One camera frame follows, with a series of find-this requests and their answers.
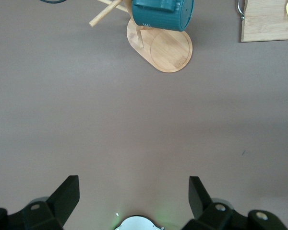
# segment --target black cable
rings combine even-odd
[[[66,0],[59,0],[59,1],[40,0],[40,1],[43,1],[43,2],[45,2],[45,3],[50,3],[50,4],[57,4],[57,3],[64,2],[64,1],[66,1]]]

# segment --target wooden cutting board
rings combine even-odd
[[[242,42],[288,40],[288,0],[245,0]]]

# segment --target metal handle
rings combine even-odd
[[[240,8],[240,0],[237,0],[237,9],[241,15],[241,20],[244,20],[245,19],[245,16],[244,16],[244,12],[241,10]]]

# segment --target wooden stand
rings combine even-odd
[[[127,11],[131,19],[127,26],[130,45],[152,66],[165,73],[173,73],[184,68],[192,56],[192,42],[184,32],[138,26],[132,16],[132,0],[99,0],[109,4],[90,25],[94,27],[114,8]],[[126,9],[119,4],[125,1]]]

